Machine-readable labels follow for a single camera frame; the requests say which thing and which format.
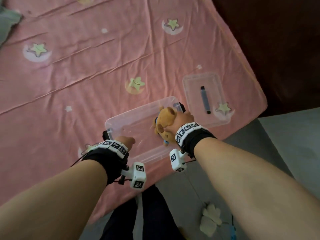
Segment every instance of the transparent storage container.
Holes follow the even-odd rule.
[[[172,143],[164,146],[162,137],[154,133],[152,123],[158,116],[162,106],[182,111],[179,101],[176,97],[171,96],[132,109],[106,121],[106,130],[111,140],[117,136],[134,137],[136,140],[129,152],[128,165],[134,162],[154,163],[164,157],[168,157],[172,149],[178,148],[178,145],[173,145]]]
[[[230,114],[219,110],[220,104],[226,104],[226,99],[218,74],[185,76],[183,86],[189,111],[196,122],[206,128],[230,123]]]

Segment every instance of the pink bedsheet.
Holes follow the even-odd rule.
[[[24,16],[0,49],[0,204],[69,168],[102,140],[104,123],[168,96],[182,78],[219,75],[232,112],[225,139],[267,106],[211,0],[8,0]],[[147,166],[147,186],[172,173]],[[90,222],[138,194],[109,185]]]

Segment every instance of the wristband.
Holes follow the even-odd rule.
[[[94,160],[100,163],[106,171],[108,177],[106,185],[108,185],[120,177],[121,171],[126,169],[128,156],[128,148],[124,144],[116,140],[105,140],[90,148],[82,161]]]
[[[186,123],[178,129],[175,139],[183,151],[188,156],[194,158],[194,148],[204,138],[216,138],[208,129],[202,127],[196,122]]]

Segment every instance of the plush bear ear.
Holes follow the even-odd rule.
[[[169,111],[170,114],[175,115],[173,108],[167,107],[167,109],[168,109],[168,111]]]
[[[163,126],[160,125],[160,124],[157,125],[157,130],[158,130],[158,132],[160,132],[160,133],[163,133],[163,132],[165,131],[165,130],[163,129]]]

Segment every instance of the leg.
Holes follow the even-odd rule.
[[[165,198],[153,185],[142,193],[144,240],[185,239],[180,233]]]
[[[100,240],[132,239],[132,231],[137,216],[137,203],[135,199],[116,208],[106,226]]]

